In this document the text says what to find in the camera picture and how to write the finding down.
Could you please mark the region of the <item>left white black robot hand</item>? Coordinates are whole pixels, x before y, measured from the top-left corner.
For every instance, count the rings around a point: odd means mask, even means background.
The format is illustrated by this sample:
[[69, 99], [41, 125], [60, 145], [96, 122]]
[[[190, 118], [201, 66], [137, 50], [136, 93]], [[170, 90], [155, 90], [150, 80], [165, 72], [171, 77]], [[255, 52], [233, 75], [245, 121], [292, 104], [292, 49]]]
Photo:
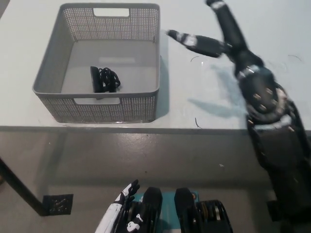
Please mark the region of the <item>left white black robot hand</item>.
[[148, 233], [150, 223], [147, 221], [148, 207], [141, 203], [139, 212], [128, 221], [123, 222], [122, 215], [126, 212], [126, 206], [134, 200], [134, 195], [139, 190], [138, 180], [128, 184], [109, 205], [102, 217], [97, 229], [97, 233]]

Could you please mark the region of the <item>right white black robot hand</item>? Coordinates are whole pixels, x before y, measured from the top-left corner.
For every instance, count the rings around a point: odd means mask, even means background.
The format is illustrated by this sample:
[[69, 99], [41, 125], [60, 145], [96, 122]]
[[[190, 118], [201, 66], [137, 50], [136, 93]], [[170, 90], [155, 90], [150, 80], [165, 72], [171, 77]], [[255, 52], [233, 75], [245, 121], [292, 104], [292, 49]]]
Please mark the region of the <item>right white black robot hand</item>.
[[166, 34], [186, 49], [200, 55], [219, 58], [225, 54], [234, 64], [234, 77], [244, 98], [246, 109], [258, 124], [273, 124], [290, 114], [286, 91], [263, 60], [248, 47], [242, 31], [223, 0], [207, 0], [223, 33], [223, 40], [167, 30]]

